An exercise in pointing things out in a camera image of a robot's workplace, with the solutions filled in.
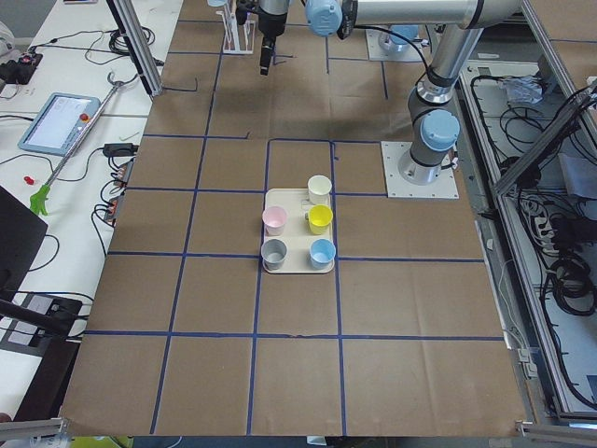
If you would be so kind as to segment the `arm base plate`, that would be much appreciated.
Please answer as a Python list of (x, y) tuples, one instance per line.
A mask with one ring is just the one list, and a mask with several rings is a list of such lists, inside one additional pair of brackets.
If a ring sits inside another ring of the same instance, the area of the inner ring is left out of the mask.
[(381, 141), (387, 196), (407, 200), (457, 200), (459, 192), (453, 164), (446, 155), (436, 167), (416, 163), (411, 142)]
[[(420, 36), (418, 25), (392, 25), (388, 29), (408, 38), (420, 51), (429, 48), (429, 41)], [(413, 63), (421, 60), (417, 51), (408, 42), (398, 37), (376, 30), (366, 30), (366, 36), (368, 58), (371, 61)]]

